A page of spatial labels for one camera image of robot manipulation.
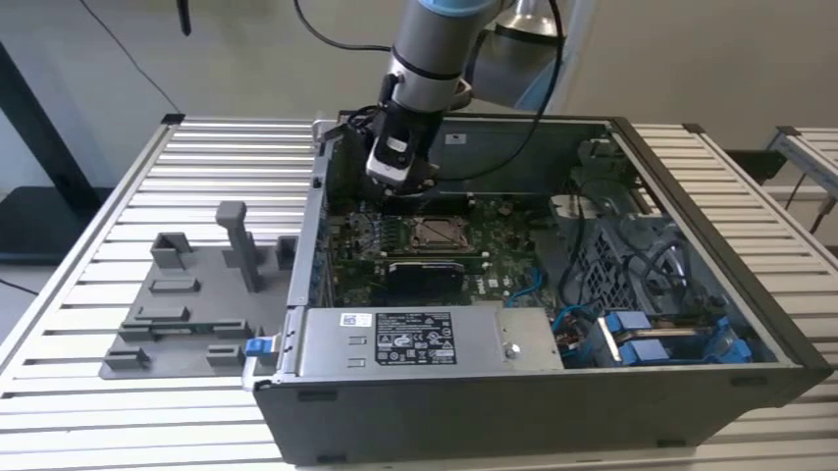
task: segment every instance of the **green circuit board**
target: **green circuit board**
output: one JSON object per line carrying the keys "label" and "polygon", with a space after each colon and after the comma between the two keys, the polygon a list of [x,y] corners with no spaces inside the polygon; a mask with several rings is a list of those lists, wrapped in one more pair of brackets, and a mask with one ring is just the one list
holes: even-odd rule
{"label": "green circuit board", "polygon": [[[540,277],[532,211],[501,199],[476,200],[457,216],[391,216],[353,212],[329,220],[334,305],[397,305],[387,296],[385,271],[399,263],[455,263],[463,267],[456,295],[423,299],[428,305],[505,302]],[[513,306],[555,306],[547,283]]]}

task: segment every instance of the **metal rail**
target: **metal rail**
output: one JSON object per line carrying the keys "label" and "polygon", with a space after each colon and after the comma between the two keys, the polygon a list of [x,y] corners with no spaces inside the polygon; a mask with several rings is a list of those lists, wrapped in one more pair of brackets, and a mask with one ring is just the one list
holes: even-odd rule
{"label": "metal rail", "polygon": [[[838,365],[838,270],[703,134],[637,127],[744,263]],[[97,228],[26,313],[0,376],[0,471],[282,470],[238,378],[104,381],[101,357],[150,266],[160,230],[224,240],[210,208],[249,205],[257,241],[298,230],[312,123],[188,119],[162,128]],[[838,375],[781,409],[748,412],[696,449],[569,453],[393,464],[392,469],[834,469]]]}
{"label": "metal rail", "polygon": [[838,129],[779,127],[768,149],[779,151],[838,197]]}

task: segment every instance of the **screw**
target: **screw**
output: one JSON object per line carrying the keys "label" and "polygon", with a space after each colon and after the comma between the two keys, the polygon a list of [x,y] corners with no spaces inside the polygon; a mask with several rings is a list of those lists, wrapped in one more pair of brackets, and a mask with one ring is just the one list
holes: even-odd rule
{"label": "screw", "polygon": [[519,353],[521,353],[521,348],[516,344],[507,341],[503,344],[503,354],[512,360],[519,356]]}

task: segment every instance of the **motherboard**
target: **motherboard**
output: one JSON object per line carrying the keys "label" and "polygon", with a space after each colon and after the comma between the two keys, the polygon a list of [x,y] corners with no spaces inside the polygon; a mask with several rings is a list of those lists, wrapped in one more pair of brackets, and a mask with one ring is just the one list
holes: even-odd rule
{"label": "motherboard", "polygon": [[391,214],[361,206],[332,216],[334,305],[496,302],[552,310],[555,293],[532,236],[549,225],[545,204],[481,198],[464,201],[455,214],[421,207]]}

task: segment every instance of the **gray post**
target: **gray post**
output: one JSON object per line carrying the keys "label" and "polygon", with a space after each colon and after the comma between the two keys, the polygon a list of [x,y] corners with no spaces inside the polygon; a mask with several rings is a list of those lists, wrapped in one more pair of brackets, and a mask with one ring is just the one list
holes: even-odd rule
{"label": "gray post", "polygon": [[238,259],[238,269],[244,287],[249,292],[258,291],[258,271],[256,269],[256,247],[244,230],[244,215],[246,206],[240,201],[222,201],[214,212],[214,221],[226,229],[230,248]]}

